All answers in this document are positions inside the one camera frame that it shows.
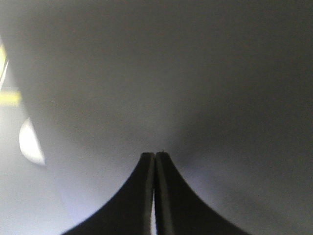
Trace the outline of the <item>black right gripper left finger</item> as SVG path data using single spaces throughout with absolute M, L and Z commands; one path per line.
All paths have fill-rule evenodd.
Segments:
M 150 235 L 155 155 L 142 153 L 120 190 L 66 235 Z

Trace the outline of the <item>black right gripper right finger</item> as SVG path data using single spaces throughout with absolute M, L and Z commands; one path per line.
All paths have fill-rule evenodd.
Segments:
M 158 235 L 246 235 L 207 206 L 189 187 L 166 152 L 155 158 Z

